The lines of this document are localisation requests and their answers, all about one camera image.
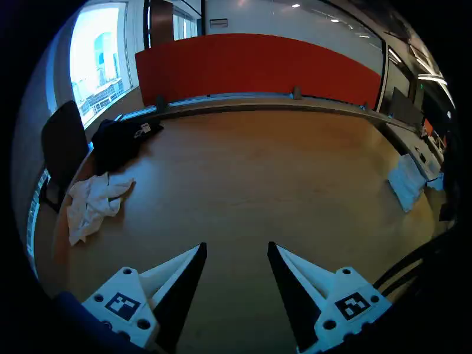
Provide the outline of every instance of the black bag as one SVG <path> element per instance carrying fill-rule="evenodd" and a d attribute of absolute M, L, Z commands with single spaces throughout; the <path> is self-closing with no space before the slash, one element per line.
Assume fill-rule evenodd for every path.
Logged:
<path fill-rule="evenodd" d="M 160 129 L 151 131 L 147 123 L 103 120 L 92 137 L 97 175 L 113 172 L 135 158 L 140 144 L 162 129 L 161 126 L 158 127 Z"/>

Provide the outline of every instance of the ceiling light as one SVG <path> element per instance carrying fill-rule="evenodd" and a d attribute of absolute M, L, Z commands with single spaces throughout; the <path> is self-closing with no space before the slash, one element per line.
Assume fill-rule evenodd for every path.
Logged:
<path fill-rule="evenodd" d="M 440 76 L 435 76 L 435 75 L 420 74 L 420 75 L 418 75 L 418 80 L 436 81 L 437 83 L 447 85 L 446 80 L 444 80 Z"/>
<path fill-rule="evenodd" d="M 431 69 L 429 66 L 427 66 L 427 64 L 424 61 L 417 58 L 417 62 L 419 62 L 426 69 L 426 71 L 429 72 L 431 75 L 435 75 L 433 69 Z"/>
<path fill-rule="evenodd" d="M 398 57 L 398 55 L 395 54 L 394 51 L 392 51 L 390 48 L 388 48 L 388 52 L 390 54 L 392 54 L 393 58 L 395 58 L 399 63 L 401 63 L 402 61 L 400 60 L 400 58 Z"/>

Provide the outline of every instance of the computer monitor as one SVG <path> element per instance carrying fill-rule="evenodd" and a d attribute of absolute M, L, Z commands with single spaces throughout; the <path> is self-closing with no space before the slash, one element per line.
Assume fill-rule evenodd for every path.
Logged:
<path fill-rule="evenodd" d="M 423 122 L 423 114 L 418 110 L 413 102 L 405 97 L 396 87 L 390 102 L 389 114 L 394 119 L 400 120 L 406 124 L 416 126 Z"/>

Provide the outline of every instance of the crumpled rag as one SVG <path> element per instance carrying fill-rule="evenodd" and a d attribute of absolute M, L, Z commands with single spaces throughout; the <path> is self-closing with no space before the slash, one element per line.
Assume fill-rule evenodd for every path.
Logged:
<path fill-rule="evenodd" d="M 69 242 L 72 246 L 79 240 L 85 242 L 88 235 L 98 231 L 104 217 L 113 217 L 118 213 L 122 199 L 109 199 L 125 193 L 134 181 L 134 178 L 117 178 L 110 183 L 106 172 L 72 186 L 68 194 L 73 200 L 67 207 Z"/>

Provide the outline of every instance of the desk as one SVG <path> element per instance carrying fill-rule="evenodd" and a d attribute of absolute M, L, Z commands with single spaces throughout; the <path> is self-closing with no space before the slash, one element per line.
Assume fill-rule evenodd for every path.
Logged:
<path fill-rule="evenodd" d="M 410 132 L 407 129 L 388 123 L 386 126 L 411 155 L 423 177 L 427 180 L 435 179 L 439 175 L 441 165 L 429 149 L 428 145 L 415 133 Z M 423 162 L 419 158 L 420 153 L 422 153 L 426 158 L 426 162 Z"/>
<path fill-rule="evenodd" d="M 179 353 L 232 352 L 236 342 L 237 352 L 294 351 L 269 241 L 374 282 L 431 238 L 425 196 L 403 212 L 386 181 L 399 155 L 365 119 L 257 111 L 162 124 L 119 172 L 136 183 L 118 215 L 70 247 L 62 209 L 55 254 L 83 301 L 123 266 L 145 271 L 207 242 Z"/>

